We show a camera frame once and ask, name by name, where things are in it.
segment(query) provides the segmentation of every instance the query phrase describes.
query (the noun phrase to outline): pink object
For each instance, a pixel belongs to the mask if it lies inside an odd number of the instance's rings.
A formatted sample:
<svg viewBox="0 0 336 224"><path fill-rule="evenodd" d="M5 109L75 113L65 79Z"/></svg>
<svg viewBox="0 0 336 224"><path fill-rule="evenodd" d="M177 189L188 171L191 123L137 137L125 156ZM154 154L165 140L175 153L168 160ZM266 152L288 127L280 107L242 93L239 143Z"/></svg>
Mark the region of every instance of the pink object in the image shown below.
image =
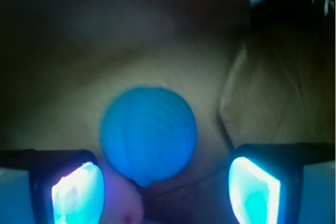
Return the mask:
<svg viewBox="0 0 336 224"><path fill-rule="evenodd" d="M107 161L101 160L99 166L105 180L105 205L100 223L140 224L143 206L135 187Z"/></svg>

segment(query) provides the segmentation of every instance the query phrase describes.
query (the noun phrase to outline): glowing light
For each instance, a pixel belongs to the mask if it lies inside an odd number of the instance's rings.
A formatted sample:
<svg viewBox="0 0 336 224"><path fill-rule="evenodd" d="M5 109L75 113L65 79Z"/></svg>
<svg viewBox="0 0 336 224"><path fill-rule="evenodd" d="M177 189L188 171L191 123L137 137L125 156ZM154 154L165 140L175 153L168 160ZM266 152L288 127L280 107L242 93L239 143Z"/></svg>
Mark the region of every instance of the glowing light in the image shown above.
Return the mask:
<svg viewBox="0 0 336 224"><path fill-rule="evenodd" d="M83 164L51 188L55 224L98 223L104 207L100 168Z"/></svg>
<svg viewBox="0 0 336 224"><path fill-rule="evenodd" d="M245 157L231 164L229 195L240 223L277 223L280 181Z"/></svg>

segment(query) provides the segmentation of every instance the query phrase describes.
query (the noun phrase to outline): black plastic housing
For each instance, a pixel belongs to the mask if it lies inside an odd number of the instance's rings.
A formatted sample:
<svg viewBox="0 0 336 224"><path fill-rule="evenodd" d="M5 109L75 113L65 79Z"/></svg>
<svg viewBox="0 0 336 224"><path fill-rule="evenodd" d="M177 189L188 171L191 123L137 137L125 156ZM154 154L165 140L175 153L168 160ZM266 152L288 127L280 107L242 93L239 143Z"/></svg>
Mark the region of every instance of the black plastic housing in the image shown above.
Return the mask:
<svg viewBox="0 0 336 224"><path fill-rule="evenodd" d="M37 224L54 223L52 186L86 162L98 165L96 157L87 150L0 151L0 167L29 172L30 197Z"/></svg>
<svg viewBox="0 0 336 224"><path fill-rule="evenodd" d="M298 223L303 167L335 160L335 145L327 143L243 144L231 162L246 157L281 182L277 223Z"/></svg>

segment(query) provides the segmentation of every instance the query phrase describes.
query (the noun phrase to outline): crumpled paper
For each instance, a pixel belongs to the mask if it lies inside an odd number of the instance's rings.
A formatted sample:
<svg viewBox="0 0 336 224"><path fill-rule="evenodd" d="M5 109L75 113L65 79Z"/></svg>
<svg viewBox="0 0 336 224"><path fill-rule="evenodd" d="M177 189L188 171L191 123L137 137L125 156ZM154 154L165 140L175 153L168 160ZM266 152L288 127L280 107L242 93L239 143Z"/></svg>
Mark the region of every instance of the crumpled paper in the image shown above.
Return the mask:
<svg viewBox="0 0 336 224"><path fill-rule="evenodd" d="M234 147L335 143L333 28L281 24L243 41L220 101Z"/></svg>

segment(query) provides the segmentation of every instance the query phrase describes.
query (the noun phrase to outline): textured ball surface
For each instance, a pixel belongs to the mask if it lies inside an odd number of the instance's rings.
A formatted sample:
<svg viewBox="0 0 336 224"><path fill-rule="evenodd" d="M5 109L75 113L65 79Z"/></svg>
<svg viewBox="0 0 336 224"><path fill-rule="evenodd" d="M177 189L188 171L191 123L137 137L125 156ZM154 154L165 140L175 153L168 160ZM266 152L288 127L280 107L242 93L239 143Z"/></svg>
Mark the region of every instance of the textured ball surface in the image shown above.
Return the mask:
<svg viewBox="0 0 336 224"><path fill-rule="evenodd" d="M190 106L163 88L127 91L108 107L101 124L106 159L142 187L178 173L192 157L196 139Z"/></svg>

